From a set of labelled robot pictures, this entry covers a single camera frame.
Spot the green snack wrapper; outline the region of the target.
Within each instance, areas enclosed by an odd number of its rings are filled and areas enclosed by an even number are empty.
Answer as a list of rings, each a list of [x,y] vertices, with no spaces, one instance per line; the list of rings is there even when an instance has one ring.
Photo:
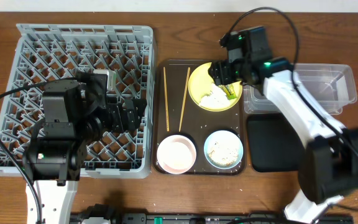
[[[226,97],[229,100],[235,99],[237,98],[236,92],[234,90],[234,85],[233,84],[229,84],[229,85],[222,85],[221,89],[223,90],[223,92],[225,92]]]

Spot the white tissue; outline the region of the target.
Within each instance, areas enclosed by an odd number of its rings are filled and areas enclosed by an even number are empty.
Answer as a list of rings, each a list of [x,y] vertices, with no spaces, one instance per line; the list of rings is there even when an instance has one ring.
[[[210,93],[201,98],[199,105],[211,110],[218,110],[229,106],[230,100],[220,87],[212,83]]]

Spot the wooden chopstick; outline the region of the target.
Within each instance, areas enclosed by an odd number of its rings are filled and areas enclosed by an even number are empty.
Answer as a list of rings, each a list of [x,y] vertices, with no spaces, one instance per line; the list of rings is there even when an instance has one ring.
[[[186,104],[186,96],[187,96],[187,91],[188,91],[188,80],[189,80],[189,77],[190,77],[190,72],[191,72],[191,68],[188,67],[188,70],[187,70],[187,73],[186,73],[183,100],[182,100],[182,105],[181,105],[180,124],[179,124],[179,128],[178,128],[179,132],[181,132],[181,127],[182,127],[182,123],[183,123],[184,110],[185,110],[185,104]]]
[[[163,67],[163,85],[164,85],[164,99],[165,99],[166,129],[167,129],[167,132],[169,132],[170,123],[169,123],[168,94],[167,94],[167,76],[166,76],[166,68],[165,67]]]

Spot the pink bowl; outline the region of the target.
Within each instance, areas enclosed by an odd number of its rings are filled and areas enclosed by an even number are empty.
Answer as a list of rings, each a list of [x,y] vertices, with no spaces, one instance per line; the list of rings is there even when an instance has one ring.
[[[158,165],[169,174],[188,172],[197,157],[193,142],[183,135],[171,135],[165,138],[157,148]]]

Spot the light blue bowl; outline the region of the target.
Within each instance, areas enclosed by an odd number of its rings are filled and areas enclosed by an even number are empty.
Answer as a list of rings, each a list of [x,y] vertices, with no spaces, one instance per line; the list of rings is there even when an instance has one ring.
[[[238,135],[219,130],[211,133],[204,142],[204,156],[217,169],[232,169],[240,164],[244,146]]]

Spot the rice and food scraps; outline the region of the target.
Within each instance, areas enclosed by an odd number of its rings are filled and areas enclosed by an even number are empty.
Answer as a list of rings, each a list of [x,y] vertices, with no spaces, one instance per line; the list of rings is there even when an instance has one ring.
[[[239,146],[236,143],[213,141],[207,148],[207,155],[217,166],[228,167],[239,158]]]

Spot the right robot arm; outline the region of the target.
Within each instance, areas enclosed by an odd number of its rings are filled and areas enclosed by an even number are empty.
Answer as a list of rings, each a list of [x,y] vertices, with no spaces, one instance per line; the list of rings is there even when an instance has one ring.
[[[301,140],[305,156],[298,167],[300,191],[284,214],[292,223],[315,223],[358,189],[358,128],[347,129],[313,98],[295,72],[295,63],[273,57],[264,27],[229,30],[219,43],[228,58],[210,66],[215,84],[242,82],[258,89]]]

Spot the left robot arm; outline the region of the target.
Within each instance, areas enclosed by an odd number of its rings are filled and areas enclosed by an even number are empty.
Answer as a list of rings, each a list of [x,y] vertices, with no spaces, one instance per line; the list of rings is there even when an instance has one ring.
[[[108,98],[107,79],[65,78],[45,84],[44,118],[32,130],[22,157],[30,183],[28,223],[68,223],[87,145],[105,132],[124,133],[140,127],[145,99],[118,103]]]

